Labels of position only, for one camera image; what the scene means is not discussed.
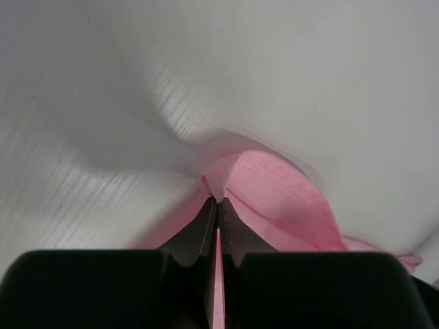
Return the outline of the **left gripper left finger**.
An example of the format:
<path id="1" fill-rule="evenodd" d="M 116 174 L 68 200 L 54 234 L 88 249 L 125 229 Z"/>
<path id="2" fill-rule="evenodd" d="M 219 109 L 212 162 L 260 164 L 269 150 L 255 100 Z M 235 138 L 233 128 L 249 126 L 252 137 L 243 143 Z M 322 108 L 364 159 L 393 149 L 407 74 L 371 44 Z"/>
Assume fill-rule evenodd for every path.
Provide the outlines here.
<path id="1" fill-rule="evenodd" d="M 158 304 L 159 328 L 209 328 L 217 202 L 208 198 L 195 218 L 159 250 L 166 255 Z"/>

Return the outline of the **pink t shirt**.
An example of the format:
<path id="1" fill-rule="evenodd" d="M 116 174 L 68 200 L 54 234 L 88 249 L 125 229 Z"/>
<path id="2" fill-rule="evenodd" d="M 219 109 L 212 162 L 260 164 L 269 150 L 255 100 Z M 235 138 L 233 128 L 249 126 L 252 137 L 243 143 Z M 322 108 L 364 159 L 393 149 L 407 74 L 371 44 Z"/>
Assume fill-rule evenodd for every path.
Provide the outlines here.
<path id="1" fill-rule="evenodd" d="M 159 248 L 205 201 L 228 198 L 241 220 L 276 249 L 247 254 L 240 328 L 431 328 L 412 273 L 417 256 L 394 256 L 346 238 L 322 193 L 291 162 L 238 138 L 209 143 L 200 185 L 137 242 L 154 261 L 147 326 L 158 327 L 166 255 Z M 220 229 L 215 231 L 210 327 L 225 327 Z"/>

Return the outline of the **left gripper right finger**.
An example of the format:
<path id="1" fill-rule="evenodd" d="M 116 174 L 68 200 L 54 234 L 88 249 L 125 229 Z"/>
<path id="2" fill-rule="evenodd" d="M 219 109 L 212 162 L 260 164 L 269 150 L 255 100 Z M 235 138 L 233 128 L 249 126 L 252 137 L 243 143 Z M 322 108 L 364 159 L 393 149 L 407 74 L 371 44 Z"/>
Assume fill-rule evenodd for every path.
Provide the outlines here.
<path id="1" fill-rule="evenodd" d="M 244 284 L 239 266 L 247 254 L 274 253 L 276 249 L 241 220 L 228 198 L 218 204 L 217 224 L 222 248 L 225 327 L 240 328 Z"/>

